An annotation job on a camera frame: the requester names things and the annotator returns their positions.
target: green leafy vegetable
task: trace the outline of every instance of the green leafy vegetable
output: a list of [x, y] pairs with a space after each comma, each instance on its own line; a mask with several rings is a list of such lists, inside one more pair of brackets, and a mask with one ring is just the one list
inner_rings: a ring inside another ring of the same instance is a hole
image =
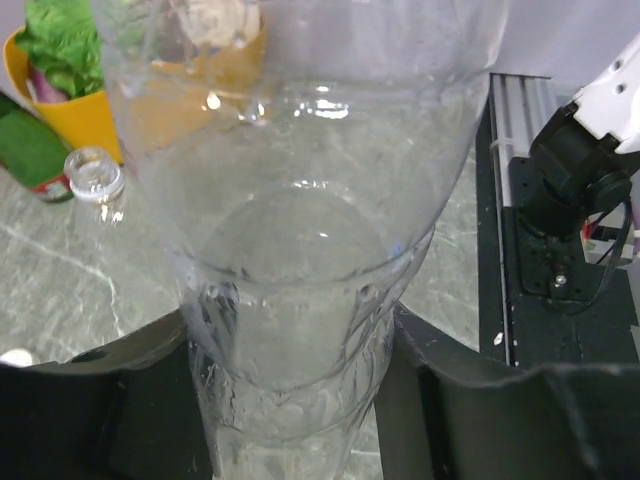
[[16, 44], [51, 85], [70, 98], [103, 88], [101, 41], [89, 0], [26, 0], [25, 16]]

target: red label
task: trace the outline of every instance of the red label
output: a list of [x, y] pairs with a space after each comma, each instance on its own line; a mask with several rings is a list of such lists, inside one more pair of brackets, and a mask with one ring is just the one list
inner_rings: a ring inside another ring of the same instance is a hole
[[42, 200], [49, 202], [66, 197], [71, 192], [69, 179], [64, 173], [29, 190], [38, 195]]

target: clear bottle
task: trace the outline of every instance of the clear bottle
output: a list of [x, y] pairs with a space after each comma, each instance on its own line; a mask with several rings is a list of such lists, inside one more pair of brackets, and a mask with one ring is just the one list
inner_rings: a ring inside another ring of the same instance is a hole
[[178, 307], [178, 294], [149, 207], [137, 185], [98, 147], [72, 152], [65, 174], [77, 198], [75, 230], [111, 287], [114, 325], [92, 335], [114, 340]]

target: marble surface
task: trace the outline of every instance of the marble surface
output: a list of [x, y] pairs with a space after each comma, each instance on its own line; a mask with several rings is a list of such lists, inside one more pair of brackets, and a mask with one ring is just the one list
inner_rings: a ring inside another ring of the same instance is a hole
[[[74, 230], [74, 201], [45, 205], [0, 171], [0, 353], [25, 348], [38, 361], [66, 361], [157, 317], [127, 310], [129, 292], [104, 273]], [[471, 348], [478, 347], [475, 159], [469, 156], [405, 305]], [[140, 272], [144, 282], [144, 272]], [[172, 310], [168, 302], [164, 308]], [[381, 480], [375, 415], [362, 428], [344, 480]]]

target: black cable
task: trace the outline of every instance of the black cable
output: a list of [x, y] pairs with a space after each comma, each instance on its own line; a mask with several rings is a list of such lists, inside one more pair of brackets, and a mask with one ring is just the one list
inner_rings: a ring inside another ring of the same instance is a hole
[[604, 258], [606, 258], [606, 256], [609, 253], [611, 253], [611, 258], [609, 259], [609, 263], [607, 263], [607, 265], [604, 267], [604, 273], [602, 274], [602, 278], [600, 279], [600, 284], [598, 285], [598, 289], [596, 290], [596, 293], [588, 302], [581, 302], [581, 305], [577, 310], [569, 311], [569, 310], [563, 309], [561, 310], [561, 313], [566, 313], [567, 315], [578, 315], [584, 312], [596, 302], [596, 300], [600, 297], [600, 294], [609, 285], [609, 281], [611, 280], [611, 277], [613, 276], [613, 273], [616, 267], [620, 263], [620, 258], [622, 257], [622, 250], [624, 249], [624, 245], [627, 242], [627, 238], [629, 237], [629, 232], [631, 231], [631, 219], [633, 215], [631, 200], [626, 199], [623, 202], [623, 205], [624, 205], [624, 220], [622, 222], [622, 227], [620, 227], [620, 230], [618, 230], [618, 235], [616, 236], [616, 239], [614, 240], [613, 245], [611, 245], [607, 253], [605, 253], [602, 256], [602, 258], [598, 260], [598, 263], [600, 263], [602, 260], [604, 260]]

